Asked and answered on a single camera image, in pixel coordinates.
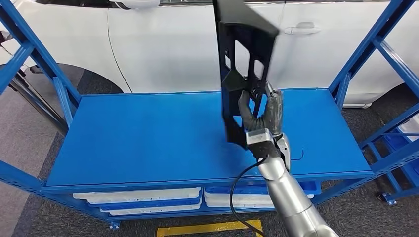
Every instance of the white plastic tray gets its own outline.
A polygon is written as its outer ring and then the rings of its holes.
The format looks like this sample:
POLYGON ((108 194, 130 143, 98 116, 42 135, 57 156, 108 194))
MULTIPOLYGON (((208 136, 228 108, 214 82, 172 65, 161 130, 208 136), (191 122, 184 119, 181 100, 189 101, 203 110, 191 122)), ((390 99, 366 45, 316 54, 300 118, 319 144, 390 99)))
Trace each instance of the white plastic tray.
MULTIPOLYGON (((205 203, 208 207, 230 207, 229 194, 214 194, 204 191, 205 203)), ((233 207, 245 208, 274 208, 272 200, 267 194, 233 194, 233 207)))
POLYGON ((123 192, 75 193, 73 198, 86 199, 90 204, 197 198, 201 188, 139 190, 123 192))
POLYGON ((147 207, 147 208, 135 208, 135 209, 122 209, 122 210, 110 210, 101 212, 107 212, 113 216, 120 215, 133 215, 133 214, 147 214, 147 213, 158 213, 168 211, 185 211, 185 210, 197 210, 201 207, 202 197, 196 205, 184 205, 184 206, 165 206, 165 207, 147 207))
MULTIPOLYGON (((419 114, 411 117, 407 122, 399 126, 400 131, 403 133, 419 133, 419 114)), ((415 141, 419 137, 408 136, 411 141, 415 141)))

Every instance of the robotic hand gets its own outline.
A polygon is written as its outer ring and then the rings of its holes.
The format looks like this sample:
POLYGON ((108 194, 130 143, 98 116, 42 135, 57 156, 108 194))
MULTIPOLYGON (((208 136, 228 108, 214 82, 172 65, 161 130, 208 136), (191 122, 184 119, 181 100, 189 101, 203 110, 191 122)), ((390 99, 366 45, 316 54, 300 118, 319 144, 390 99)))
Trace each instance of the robotic hand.
POLYGON ((316 207, 289 173, 290 147, 281 131, 282 93, 266 82, 264 114, 255 118, 249 108, 249 93, 242 92, 239 109, 246 132, 246 143, 259 163, 269 195, 290 237, 337 237, 316 207))

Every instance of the blue crossbar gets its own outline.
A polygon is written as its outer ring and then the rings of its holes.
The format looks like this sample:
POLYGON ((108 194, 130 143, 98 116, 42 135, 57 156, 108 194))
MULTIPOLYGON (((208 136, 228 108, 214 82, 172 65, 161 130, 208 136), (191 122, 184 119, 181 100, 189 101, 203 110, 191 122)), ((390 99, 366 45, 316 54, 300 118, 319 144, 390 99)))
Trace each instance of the blue crossbar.
POLYGON ((384 58, 389 62, 393 69, 405 81, 406 85, 419 97, 419 79, 397 53, 385 42, 378 38, 373 41, 375 47, 380 51, 384 58))
POLYGON ((24 43, 14 54, 11 60, 6 64, 6 66, 0 71, 1 80, 0 80, 0 95, 6 90, 7 85, 16 75, 17 71, 20 69, 25 60, 34 50, 34 46, 29 42, 24 43))

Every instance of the wire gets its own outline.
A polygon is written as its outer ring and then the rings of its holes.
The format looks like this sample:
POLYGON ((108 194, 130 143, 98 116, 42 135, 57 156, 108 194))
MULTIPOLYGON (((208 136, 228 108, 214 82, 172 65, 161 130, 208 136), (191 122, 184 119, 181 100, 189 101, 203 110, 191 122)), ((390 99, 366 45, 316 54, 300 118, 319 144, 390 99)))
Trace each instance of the wire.
POLYGON ((236 187, 237 181, 239 181, 239 179, 249 170, 255 168, 256 166, 259 166, 260 164, 262 164, 264 161, 266 160, 266 158, 263 158, 261 161, 258 161, 257 163, 247 167, 245 170, 243 170, 239 176, 237 176, 237 178, 234 180, 233 185, 231 186, 231 190, 230 190, 230 208, 231 211, 233 212, 234 216, 236 217, 237 220, 239 220, 241 223, 243 223, 245 226, 247 226, 249 229, 253 230, 254 232, 260 234, 261 236, 265 236, 263 234, 263 232, 261 230, 259 230, 258 228, 252 226, 251 224, 247 223, 245 220, 243 220, 239 215, 237 215, 236 210, 234 210, 233 207, 233 192, 234 192, 234 188, 236 187))

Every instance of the white car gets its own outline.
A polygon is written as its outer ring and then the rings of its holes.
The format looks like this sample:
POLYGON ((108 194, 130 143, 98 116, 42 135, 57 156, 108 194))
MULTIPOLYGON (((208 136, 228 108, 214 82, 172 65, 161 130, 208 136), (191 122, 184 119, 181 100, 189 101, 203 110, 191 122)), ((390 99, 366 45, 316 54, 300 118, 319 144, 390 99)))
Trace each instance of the white car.
MULTIPOLYGON (((213 7, 208 1, 11 1, 57 63, 95 72, 125 93, 220 90, 213 7)), ((249 5, 282 32, 268 80, 276 88, 289 88, 329 86, 388 2, 268 0, 249 5)), ((5 27, 0 30, 7 36, 5 27)), ((417 74, 418 40, 415 3, 387 42, 417 74)), ((14 39, 1 45, 0 65, 18 48, 14 39)), ((238 48, 239 71, 247 65, 246 53, 238 48)), ((35 64, 29 59, 25 65, 35 64)), ((349 85, 345 105, 367 107, 401 83, 375 52, 349 85)))

